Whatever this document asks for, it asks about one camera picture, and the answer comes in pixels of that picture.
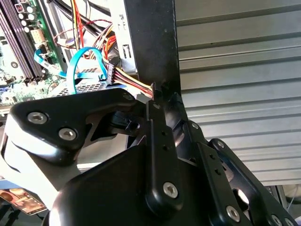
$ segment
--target ribbed metal surface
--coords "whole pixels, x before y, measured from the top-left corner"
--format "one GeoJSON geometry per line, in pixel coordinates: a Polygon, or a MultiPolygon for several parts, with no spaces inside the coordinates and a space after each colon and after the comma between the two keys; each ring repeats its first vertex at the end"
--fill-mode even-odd
{"type": "Polygon", "coordinates": [[[176,0],[182,97],[264,185],[301,183],[301,1],[176,0]]]}

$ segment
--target cable connector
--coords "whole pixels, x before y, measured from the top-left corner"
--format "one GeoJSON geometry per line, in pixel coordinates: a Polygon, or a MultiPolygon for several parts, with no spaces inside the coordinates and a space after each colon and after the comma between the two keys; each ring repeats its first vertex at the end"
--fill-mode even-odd
{"type": "Polygon", "coordinates": [[[107,83],[111,85],[113,83],[113,74],[115,71],[115,66],[108,63],[108,78],[107,78],[107,83]]]}
{"type": "Polygon", "coordinates": [[[112,59],[109,59],[109,63],[112,64],[114,67],[117,67],[120,64],[121,60],[120,57],[114,56],[112,59]]]}
{"type": "Polygon", "coordinates": [[[115,56],[112,59],[109,59],[108,63],[108,78],[107,83],[111,85],[113,83],[113,77],[115,72],[115,67],[118,66],[120,63],[120,57],[115,56]]]}

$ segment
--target computer component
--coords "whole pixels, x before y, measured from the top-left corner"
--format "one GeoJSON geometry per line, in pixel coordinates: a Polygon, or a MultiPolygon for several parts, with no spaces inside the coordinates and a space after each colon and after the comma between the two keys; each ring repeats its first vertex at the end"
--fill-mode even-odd
{"type": "Polygon", "coordinates": [[[0,114],[15,103],[47,97],[62,80],[34,60],[36,49],[46,62],[66,69],[61,48],[35,0],[4,0],[0,5],[0,114]]]}
{"type": "Polygon", "coordinates": [[[111,19],[114,24],[117,24],[114,31],[123,70],[128,74],[137,74],[125,3],[123,0],[110,1],[110,3],[111,19]]]}

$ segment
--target screw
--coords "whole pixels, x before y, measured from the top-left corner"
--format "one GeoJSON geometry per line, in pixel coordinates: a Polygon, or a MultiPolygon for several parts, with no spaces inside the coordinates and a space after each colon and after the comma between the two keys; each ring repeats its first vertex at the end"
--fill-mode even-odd
{"type": "Polygon", "coordinates": [[[276,223],[277,226],[282,226],[281,221],[279,220],[279,218],[276,215],[272,214],[272,219],[274,220],[274,222],[276,223]]]}
{"type": "Polygon", "coordinates": [[[239,213],[237,212],[237,210],[233,206],[227,206],[226,207],[226,211],[227,211],[228,216],[232,220],[234,220],[235,222],[239,222],[240,221],[239,213]]]}
{"type": "Polygon", "coordinates": [[[154,104],[154,107],[160,109],[160,106],[158,104],[154,104]]]}
{"type": "Polygon", "coordinates": [[[31,112],[28,114],[27,119],[34,124],[44,124],[47,122],[47,116],[41,112],[31,112]]]}
{"type": "Polygon", "coordinates": [[[198,125],[196,124],[196,123],[192,123],[192,126],[194,127],[194,128],[196,128],[196,129],[198,129],[198,125]]]}
{"type": "Polygon", "coordinates": [[[76,133],[74,130],[69,128],[62,128],[58,132],[58,135],[63,140],[74,140],[76,138],[76,133]]]}
{"type": "Polygon", "coordinates": [[[221,141],[217,141],[217,144],[218,144],[218,146],[221,147],[221,148],[224,148],[224,147],[225,147],[225,145],[224,145],[221,141]]]}
{"type": "Polygon", "coordinates": [[[128,94],[124,94],[123,97],[127,100],[132,100],[133,97],[131,95],[128,95],[128,94]]]}
{"type": "Polygon", "coordinates": [[[174,186],[174,184],[172,184],[170,182],[165,182],[163,184],[163,191],[166,195],[168,195],[169,197],[171,197],[173,199],[178,197],[178,189],[174,186]]]}
{"type": "Polygon", "coordinates": [[[285,218],[285,222],[287,223],[288,226],[294,226],[293,223],[288,218],[285,218]]]}

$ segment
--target motherboard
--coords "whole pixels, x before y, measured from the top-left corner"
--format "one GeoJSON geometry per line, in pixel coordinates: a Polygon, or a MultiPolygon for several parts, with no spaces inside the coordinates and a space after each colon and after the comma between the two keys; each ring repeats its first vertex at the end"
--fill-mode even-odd
{"type": "Polygon", "coordinates": [[[3,6],[2,13],[11,14],[0,15],[0,107],[4,109],[0,109],[0,113],[7,112],[4,106],[46,98],[63,81],[58,75],[52,74],[33,61],[35,50],[41,49],[40,57],[60,69],[52,37],[36,1],[7,2],[11,4],[11,8],[3,6]],[[14,26],[20,28],[19,33],[23,36],[17,33],[15,36],[10,35],[12,30],[16,30],[14,26]],[[26,51],[31,55],[31,59],[28,59],[26,51]]]}

